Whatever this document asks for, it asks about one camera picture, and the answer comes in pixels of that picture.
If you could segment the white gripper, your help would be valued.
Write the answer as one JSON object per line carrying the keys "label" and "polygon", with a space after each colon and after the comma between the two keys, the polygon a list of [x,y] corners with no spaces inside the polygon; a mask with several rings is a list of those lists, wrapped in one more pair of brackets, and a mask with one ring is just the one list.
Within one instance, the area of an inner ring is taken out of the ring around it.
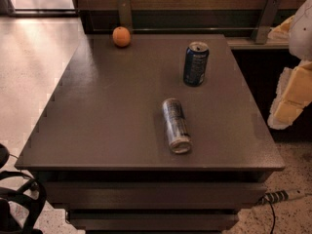
{"label": "white gripper", "polygon": [[306,0],[294,16],[284,20],[269,33],[270,40],[288,40],[293,56],[301,59],[294,69],[281,73],[267,124],[271,129],[291,126],[312,102],[312,0]]}

